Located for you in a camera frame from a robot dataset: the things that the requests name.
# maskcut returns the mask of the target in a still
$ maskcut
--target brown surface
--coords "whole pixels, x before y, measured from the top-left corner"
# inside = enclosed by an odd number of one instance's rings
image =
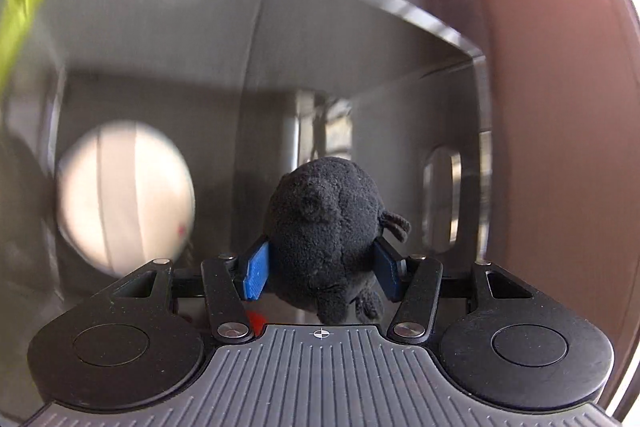
[[[616,378],[640,319],[640,44],[630,5],[482,3],[496,135],[490,256],[602,328]]]

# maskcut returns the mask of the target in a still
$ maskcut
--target blue gripper pad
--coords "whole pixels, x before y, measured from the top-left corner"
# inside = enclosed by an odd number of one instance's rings
[[[399,302],[404,297],[404,284],[398,273],[398,263],[378,240],[373,242],[373,272],[380,283],[386,298]]]
[[[244,299],[257,301],[269,276],[269,243],[265,241],[258,247],[247,262],[246,276],[242,281]]]

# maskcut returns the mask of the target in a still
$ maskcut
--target plush toy tail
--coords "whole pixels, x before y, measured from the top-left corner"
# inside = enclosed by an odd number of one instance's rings
[[[404,243],[411,232],[411,223],[398,214],[387,212],[384,210],[380,216],[380,225],[383,229],[387,229],[394,237]]]
[[[355,301],[356,317],[361,323],[379,323],[382,320],[384,305],[378,292],[372,289],[362,290]]]

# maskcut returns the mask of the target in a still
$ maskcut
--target red object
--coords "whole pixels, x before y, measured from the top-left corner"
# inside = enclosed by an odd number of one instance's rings
[[[260,333],[262,333],[262,328],[264,328],[265,324],[267,323],[267,319],[265,319],[259,313],[252,311],[247,311],[246,316],[249,317],[249,322],[251,323],[251,327],[254,330],[254,335],[260,335]]]

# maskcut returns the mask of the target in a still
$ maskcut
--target black fuzzy fabric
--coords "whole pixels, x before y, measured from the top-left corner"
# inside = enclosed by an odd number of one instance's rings
[[[264,223],[270,291],[327,325],[343,323],[353,301],[358,320],[379,321],[371,246],[383,229],[404,241],[410,225],[385,210],[376,184],[354,162],[320,158],[286,174]]]

